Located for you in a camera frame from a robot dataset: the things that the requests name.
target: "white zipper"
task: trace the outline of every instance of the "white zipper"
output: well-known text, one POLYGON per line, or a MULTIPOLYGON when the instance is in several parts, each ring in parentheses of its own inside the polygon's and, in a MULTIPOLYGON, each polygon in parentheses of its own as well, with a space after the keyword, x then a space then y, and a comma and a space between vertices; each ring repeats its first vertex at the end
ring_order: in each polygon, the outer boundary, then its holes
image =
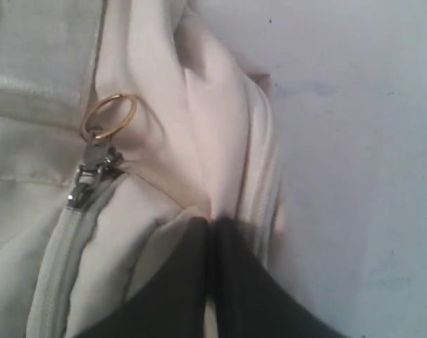
POLYGON ((26 338, 61 338, 65 334, 70 293, 82 250, 91 237, 96 218, 86 216, 111 185, 123 162, 111 145, 89 144, 79 167, 75 187, 47 245, 27 320, 26 338))

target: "key ring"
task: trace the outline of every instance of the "key ring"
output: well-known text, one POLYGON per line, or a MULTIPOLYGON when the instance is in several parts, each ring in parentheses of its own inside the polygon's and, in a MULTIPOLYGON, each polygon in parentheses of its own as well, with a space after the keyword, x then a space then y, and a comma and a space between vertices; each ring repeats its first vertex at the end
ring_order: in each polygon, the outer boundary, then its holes
POLYGON ((147 106, 144 100, 134 94, 115 94, 105 98, 100 101, 94 108, 92 108, 88 113, 85 114, 82 119, 82 123, 80 124, 80 136, 88 143, 88 144, 98 144, 101 143, 104 139, 108 137, 112 137, 121 130, 123 130, 126 126, 129 125, 130 121, 134 118, 137 112, 137 105, 140 102, 143 106, 147 106), (105 106, 107 103, 115 101, 115 100, 129 100, 131 102, 131 107, 129 113, 126 115, 124 120, 122 120, 117 126, 113 127, 110 130, 99 131, 99 132, 90 132, 88 130, 88 122, 93 115, 96 115, 99 110, 105 106))

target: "zipper slider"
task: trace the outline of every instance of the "zipper slider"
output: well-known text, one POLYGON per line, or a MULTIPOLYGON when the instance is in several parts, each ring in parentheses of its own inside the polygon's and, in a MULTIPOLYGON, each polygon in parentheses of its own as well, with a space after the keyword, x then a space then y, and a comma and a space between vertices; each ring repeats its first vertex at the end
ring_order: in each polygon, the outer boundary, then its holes
POLYGON ((107 139, 101 144, 88 144, 78 168, 75 187, 68 196, 68 207, 81 209, 99 184, 115 175, 123 155, 107 139))

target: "metal ring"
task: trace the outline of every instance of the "metal ring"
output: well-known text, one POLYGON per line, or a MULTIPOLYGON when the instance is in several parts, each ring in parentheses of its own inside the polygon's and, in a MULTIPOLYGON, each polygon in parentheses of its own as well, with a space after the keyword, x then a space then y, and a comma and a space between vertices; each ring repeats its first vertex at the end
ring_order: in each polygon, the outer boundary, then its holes
POLYGON ((115 94, 112 96, 107 97, 106 99, 100 101, 93 109, 91 109, 88 113, 85 114, 82 123, 80 124, 80 136, 90 144, 96 144, 101 142, 102 140, 106 139, 107 137, 112 137, 118 132, 120 132, 122 129, 124 129, 130 121, 135 116, 135 113, 137 112, 137 104, 138 101, 140 101, 141 104, 146 106, 146 103, 141 99, 140 97, 134 95, 134 94, 115 94), (117 126, 114 128, 107 130, 107 131, 101 131, 101 132, 89 132, 88 131, 88 122, 89 119, 99 112, 99 110, 105 106, 107 103, 115 101, 115 100, 130 100, 132 103, 129 113, 126 115, 124 120, 122 120, 117 126))

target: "zipper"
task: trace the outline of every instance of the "zipper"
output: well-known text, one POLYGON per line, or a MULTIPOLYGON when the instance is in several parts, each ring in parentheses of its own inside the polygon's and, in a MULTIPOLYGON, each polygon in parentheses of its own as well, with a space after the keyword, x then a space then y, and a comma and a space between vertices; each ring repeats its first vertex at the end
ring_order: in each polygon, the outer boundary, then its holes
POLYGON ((94 231, 97 215, 113 194, 109 187, 123 173, 119 169, 122 162, 123 156, 110 138, 85 148, 74 187, 43 257, 27 320, 27 338, 64 336, 79 260, 94 231), (102 198, 107 190, 110 195, 102 198))

